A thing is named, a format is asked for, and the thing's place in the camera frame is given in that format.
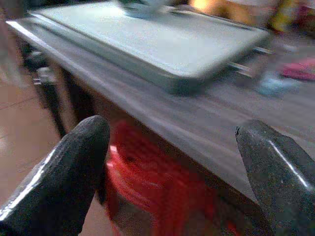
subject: wooden table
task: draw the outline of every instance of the wooden table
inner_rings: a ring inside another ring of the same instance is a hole
[[[237,149],[236,126],[260,119],[294,138],[315,157],[314,83],[297,82],[298,91],[270,98],[252,86],[238,86],[235,73],[224,72],[199,94],[174,96],[29,19],[9,24],[52,61],[67,129],[93,114],[105,116],[111,124],[127,119],[167,154],[200,172],[209,185],[262,225]],[[300,46],[314,43],[301,38],[294,42]],[[260,59],[251,59],[249,64]]]

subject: gray tray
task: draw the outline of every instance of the gray tray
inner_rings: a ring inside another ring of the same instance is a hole
[[[38,24],[169,93],[187,93],[265,41],[269,33],[197,13],[125,16],[113,2],[32,11]]]

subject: table surface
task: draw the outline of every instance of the table surface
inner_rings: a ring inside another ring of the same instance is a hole
[[[198,94],[174,96],[30,19],[8,23],[82,82],[255,202],[237,149],[237,125],[260,119],[292,137],[315,159],[315,83],[293,82],[298,89],[267,97],[237,85],[235,73],[226,72]],[[314,43],[298,37],[288,41],[299,46]],[[269,73],[274,67],[275,63],[269,66]]]

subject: pink cloth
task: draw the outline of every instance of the pink cloth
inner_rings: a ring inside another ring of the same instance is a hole
[[[281,74],[294,79],[315,81],[315,58],[285,64]]]

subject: tiled floor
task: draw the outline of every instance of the tiled floor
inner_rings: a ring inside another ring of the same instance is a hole
[[[0,81],[0,205],[58,141],[50,114],[41,108],[33,87],[21,89]],[[96,200],[80,235],[112,235]]]

